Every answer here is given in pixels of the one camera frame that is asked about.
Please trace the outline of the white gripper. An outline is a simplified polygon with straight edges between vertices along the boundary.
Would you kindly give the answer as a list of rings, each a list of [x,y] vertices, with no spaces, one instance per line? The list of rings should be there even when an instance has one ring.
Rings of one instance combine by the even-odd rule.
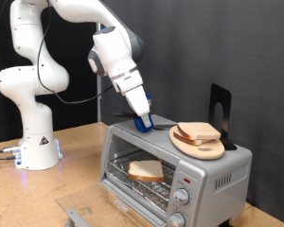
[[[149,102],[143,88],[143,80],[138,70],[112,78],[115,90],[126,97],[130,107],[141,119],[146,128],[151,126]]]

